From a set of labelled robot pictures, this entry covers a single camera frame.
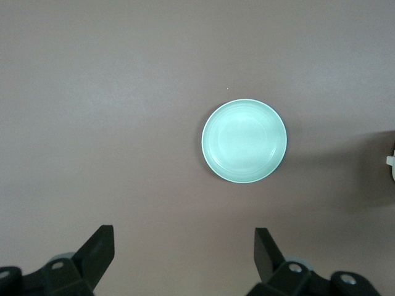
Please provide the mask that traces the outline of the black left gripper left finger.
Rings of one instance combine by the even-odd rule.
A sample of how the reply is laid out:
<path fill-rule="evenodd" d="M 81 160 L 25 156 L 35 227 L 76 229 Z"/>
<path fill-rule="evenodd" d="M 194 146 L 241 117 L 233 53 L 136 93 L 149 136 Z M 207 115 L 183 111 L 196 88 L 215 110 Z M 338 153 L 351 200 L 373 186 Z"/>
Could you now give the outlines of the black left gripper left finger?
<path fill-rule="evenodd" d="M 1 295 L 93 295 L 114 256 L 114 227 L 102 225 L 70 258 L 55 258 L 26 275 L 2 266 Z"/>

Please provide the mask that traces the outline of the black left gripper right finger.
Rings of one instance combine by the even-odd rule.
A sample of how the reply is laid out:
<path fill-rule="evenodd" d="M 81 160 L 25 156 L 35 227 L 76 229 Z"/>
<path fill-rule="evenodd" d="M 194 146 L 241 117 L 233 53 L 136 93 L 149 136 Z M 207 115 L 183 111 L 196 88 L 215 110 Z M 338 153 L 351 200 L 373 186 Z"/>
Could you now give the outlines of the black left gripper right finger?
<path fill-rule="evenodd" d="M 379 292 L 365 277 L 337 271 L 329 279 L 306 265 L 287 260 L 266 228 L 255 228 L 254 262 L 260 277 L 248 295 L 355 295 L 374 296 Z"/>

